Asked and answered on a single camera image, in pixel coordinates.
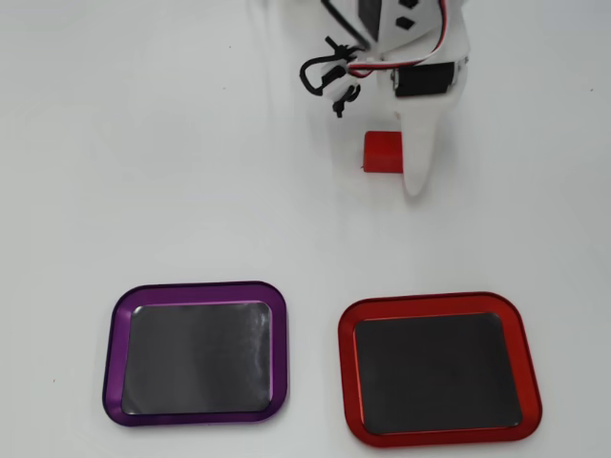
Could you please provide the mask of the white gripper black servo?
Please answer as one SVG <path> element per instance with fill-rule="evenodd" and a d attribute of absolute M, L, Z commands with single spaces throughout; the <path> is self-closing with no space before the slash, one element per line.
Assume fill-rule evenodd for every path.
<path fill-rule="evenodd" d="M 462 1 L 371 1 L 369 64 L 379 104 L 400 122 L 405 188 L 416 197 L 438 125 L 464 92 L 470 43 Z"/>

